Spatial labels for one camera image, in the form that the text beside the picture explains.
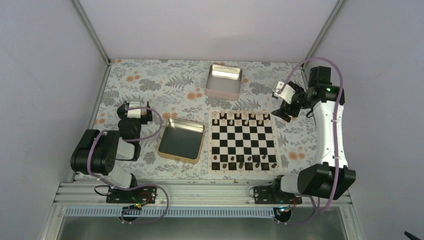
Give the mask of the gold tin tray with pieces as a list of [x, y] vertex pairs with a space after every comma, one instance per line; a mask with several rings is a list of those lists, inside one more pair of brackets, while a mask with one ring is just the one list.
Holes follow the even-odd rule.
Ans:
[[206, 127], [203, 123], [169, 118], [158, 146], [159, 156], [192, 165], [197, 164], [205, 131]]

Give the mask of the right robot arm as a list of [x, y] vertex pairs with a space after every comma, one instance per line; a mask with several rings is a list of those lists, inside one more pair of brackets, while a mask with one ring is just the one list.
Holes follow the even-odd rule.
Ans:
[[344, 153], [342, 116], [345, 96], [341, 86], [331, 82], [331, 68], [313, 67], [307, 89], [293, 81], [276, 83], [273, 98], [282, 99], [272, 115], [286, 122], [301, 109], [310, 109], [315, 119], [317, 148], [315, 164], [297, 175], [279, 175], [272, 182], [271, 198], [278, 204], [290, 195], [308, 195], [337, 200], [355, 182], [356, 172], [349, 169]]

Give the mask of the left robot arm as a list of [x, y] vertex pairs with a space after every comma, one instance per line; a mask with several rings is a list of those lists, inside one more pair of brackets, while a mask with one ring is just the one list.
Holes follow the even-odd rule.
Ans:
[[149, 103], [142, 108], [140, 102], [124, 101], [116, 112], [118, 130], [87, 129], [71, 155], [70, 166], [75, 172], [119, 189], [119, 196], [131, 203], [139, 197], [136, 177], [116, 166], [116, 161], [138, 160], [141, 128], [153, 120], [153, 111]]

